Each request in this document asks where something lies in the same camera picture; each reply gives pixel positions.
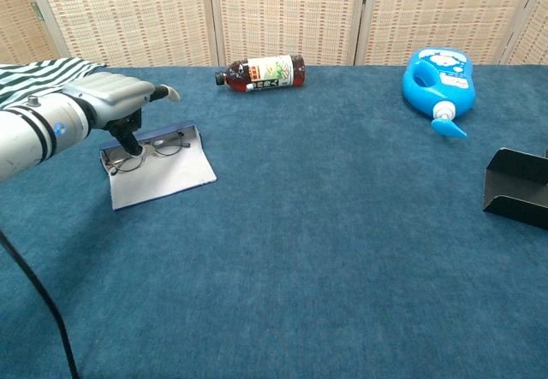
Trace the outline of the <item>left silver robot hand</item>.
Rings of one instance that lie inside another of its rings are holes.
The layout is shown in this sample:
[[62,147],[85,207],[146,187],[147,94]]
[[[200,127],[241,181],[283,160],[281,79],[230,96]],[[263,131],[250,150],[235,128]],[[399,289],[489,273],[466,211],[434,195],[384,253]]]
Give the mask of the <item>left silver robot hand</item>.
[[154,85],[123,74],[98,72],[62,88],[62,94],[72,98],[83,110],[88,129],[109,132],[132,157],[143,153],[134,137],[141,127],[141,108],[153,101],[168,98],[181,100],[179,92],[167,85]]

